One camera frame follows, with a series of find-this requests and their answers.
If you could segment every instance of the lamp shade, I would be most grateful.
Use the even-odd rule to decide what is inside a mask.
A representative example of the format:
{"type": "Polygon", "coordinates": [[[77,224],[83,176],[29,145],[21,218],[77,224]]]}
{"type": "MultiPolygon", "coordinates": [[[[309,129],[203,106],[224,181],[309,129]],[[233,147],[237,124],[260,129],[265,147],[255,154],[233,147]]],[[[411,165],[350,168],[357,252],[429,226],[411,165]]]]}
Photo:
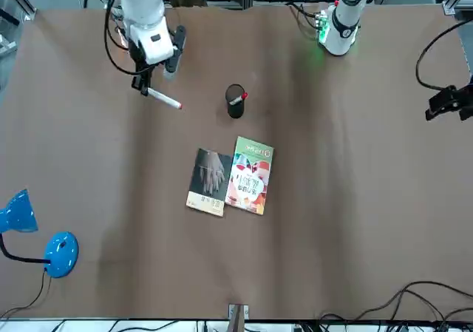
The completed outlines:
{"type": "Polygon", "coordinates": [[[0,234],[8,230],[19,232],[38,230],[35,213],[26,189],[16,194],[5,209],[0,209],[0,234]]]}

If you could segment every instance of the blue desk lamp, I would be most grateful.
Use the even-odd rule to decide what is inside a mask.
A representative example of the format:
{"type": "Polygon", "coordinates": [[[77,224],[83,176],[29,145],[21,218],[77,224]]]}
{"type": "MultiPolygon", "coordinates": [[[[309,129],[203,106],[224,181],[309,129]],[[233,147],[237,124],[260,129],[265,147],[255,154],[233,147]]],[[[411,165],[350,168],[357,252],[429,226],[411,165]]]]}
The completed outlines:
{"type": "Polygon", "coordinates": [[[35,213],[28,197],[28,191],[23,189],[8,203],[5,209],[0,209],[0,250],[6,258],[25,263],[44,264],[44,269],[52,278],[65,277],[74,268],[79,254],[77,239],[70,232],[58,232],[52,236],[44,250],[44,258],[23,258],[10,254],[3,242],[3,233],[8,230],[18,232],[34,232],[38,230],[35,213]]]}

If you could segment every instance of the green book cover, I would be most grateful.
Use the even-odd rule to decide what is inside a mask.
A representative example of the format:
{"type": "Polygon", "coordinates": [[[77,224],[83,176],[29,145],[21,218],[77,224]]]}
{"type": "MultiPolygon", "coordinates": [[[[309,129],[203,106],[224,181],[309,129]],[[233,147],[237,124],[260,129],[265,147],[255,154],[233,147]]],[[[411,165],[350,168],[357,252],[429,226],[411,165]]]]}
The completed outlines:
{"type": "Polygon", "coordinates": [[[238,137],[225,202],[263,215],[273,147],[238,137]]]}

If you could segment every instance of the green light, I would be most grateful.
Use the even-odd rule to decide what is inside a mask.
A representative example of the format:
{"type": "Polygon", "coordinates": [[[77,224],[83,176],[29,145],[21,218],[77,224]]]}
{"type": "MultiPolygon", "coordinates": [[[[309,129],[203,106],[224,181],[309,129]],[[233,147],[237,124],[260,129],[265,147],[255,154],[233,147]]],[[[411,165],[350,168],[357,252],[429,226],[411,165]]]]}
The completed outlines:
{"type": "Polygon", "coordinates": [[[327,23],[322,27],[322,29],[320,30],[320,33],[319,33],[319,42],[321,44],[324,44],[325,41],[327,40],[327,36],[328,36],[329,31],[330,31],[330,25],[327,23]]]}

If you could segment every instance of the lamp base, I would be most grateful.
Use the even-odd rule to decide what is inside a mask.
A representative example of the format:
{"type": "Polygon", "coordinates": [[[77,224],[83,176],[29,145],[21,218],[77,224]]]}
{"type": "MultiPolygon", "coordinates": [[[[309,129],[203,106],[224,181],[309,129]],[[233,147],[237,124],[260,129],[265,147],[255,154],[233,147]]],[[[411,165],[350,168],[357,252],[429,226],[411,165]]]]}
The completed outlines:
{"type": "Polygon", "coordinates": [[[79,255],[79,244],[70,232],[58,232],[52,236],[44,250],[44,259],[50,260],[44,269],[52,278],[62,278],[71,272],[79,255]]]}

